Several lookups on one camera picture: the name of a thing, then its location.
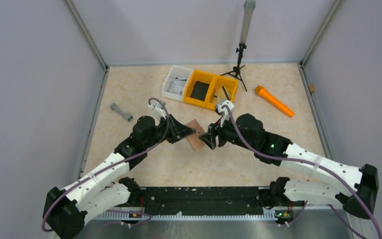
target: beige tabletop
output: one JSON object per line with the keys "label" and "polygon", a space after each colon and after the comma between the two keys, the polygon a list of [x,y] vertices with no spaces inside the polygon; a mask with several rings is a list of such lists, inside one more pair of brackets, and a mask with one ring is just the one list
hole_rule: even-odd
{"label": "beige tabletop", "polygon": [[[215,74],[232,69],[233,65],[186,65]],[[197,119],[207,126],[219,119],[208,109],[161,96],[162,83],[171,66],[111,67],[97,116],[85,173],[104,161],[120,142],[125,140],[141,116],[153,116],[147,107],[149,97],[165,101],[166,107],[179,122]],[[264,124],[267,131],[280,134],[300,146],[324,156],[314,118],[308,104],[297,64],[247,64],[242,70],[248,92],[239,83],[235,95],[234,116],[250,113]],[[293,110],[289,118],[254,93],[262,85]],[[119,108],[134,116],[127,122],[109,108]],[[304,174],[260,162],[253,153],[227,143],[215,150],[205,146],[194,152],[184,139],[175,144],[163,142],[148,153],[140,164],[121,177],[135,178],[140,186],[267,186],[278,177],[306,180]]]}

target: black tripod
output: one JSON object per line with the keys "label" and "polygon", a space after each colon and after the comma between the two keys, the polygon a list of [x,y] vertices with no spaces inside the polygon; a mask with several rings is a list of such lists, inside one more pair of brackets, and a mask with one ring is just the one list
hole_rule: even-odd
{"label": "black tripod", "polygon": [[239,43],[239,48],[236,48],[236,52],[239,53],[237,65],[232,68],[232,71],[226,72],[225,74],[221,75],[221,76],[230,75],[233,78],[241,81],[242,84],[244,85],[245,91],[247,91],[247,87],[245,86],[244,80],[242,79],[242,76],[241,76],[241,69],[245,65],[243,65],[243,66],[240,66],[240,65],[241,65],[242,57],[244,56],[244,54],[243,54],[244,49],[246,49],[246,48],[247,48],[247,45],[245,45],[244,43]]}

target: white wall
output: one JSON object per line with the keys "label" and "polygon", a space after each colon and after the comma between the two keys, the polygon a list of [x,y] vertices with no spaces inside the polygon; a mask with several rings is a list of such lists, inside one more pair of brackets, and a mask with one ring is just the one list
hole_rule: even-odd
{"label": "white wall", "polygon": [[[245,0],[74,0],[109,65],[236,62]],[[258,0],[245,62],[300,61],[334,0]]]}
{"label": "white wall", "polygon": [[382,228],[382,1],[345,1],[307,65],[336,160],[379,170]]}
{"label": "white wall", "polygon": [[0,0],[0,238],[38,239],[80,166],[103,70],[61,0]]}

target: gray dumbbell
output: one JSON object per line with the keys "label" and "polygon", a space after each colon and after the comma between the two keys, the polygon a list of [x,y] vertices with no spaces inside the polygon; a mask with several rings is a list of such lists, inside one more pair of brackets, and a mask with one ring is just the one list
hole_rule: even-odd
{"label": "gray dumbbell", "polygon": [[132,115],[130,113],[125,113],[124,111],[122,111],[120,108],[118,108],[118,106],[116,106],[115,103],[112,103],[112,105],[109,106],[113,111],[116,111],[118,112],[120,115],[122,115],[124,117],[124,119],[126,119],[126,121],[130,122],[132,120]]}

